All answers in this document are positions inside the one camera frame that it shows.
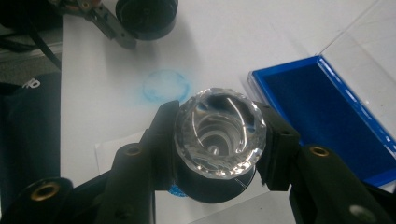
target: black lens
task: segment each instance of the black lens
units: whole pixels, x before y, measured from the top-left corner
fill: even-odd
[[[120,0],[117,18],[136,39],[161,38],[175,26],[177,0]]]

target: blue ink stain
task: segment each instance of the blue ink stain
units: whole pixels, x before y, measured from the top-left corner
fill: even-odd
[[[143,95],[150,102],[184,101],[190,92],[190,83],[180,73],[160,70],[151,73],[143,83]]]
[[[181,191],[180,188],[178,188],[176,185],[172,185],[171,188],[168,190],[169,193],[177,196],[177,197],[188,197],[183,191]]]

